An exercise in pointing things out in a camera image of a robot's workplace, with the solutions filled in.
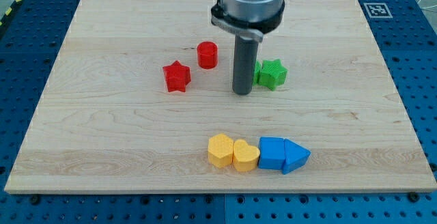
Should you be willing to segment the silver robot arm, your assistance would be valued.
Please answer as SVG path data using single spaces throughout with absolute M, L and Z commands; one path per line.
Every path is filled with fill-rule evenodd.
M 285 0 L 216 0 L 211 23 L 235 36 L 261 43 L 282 20 Z

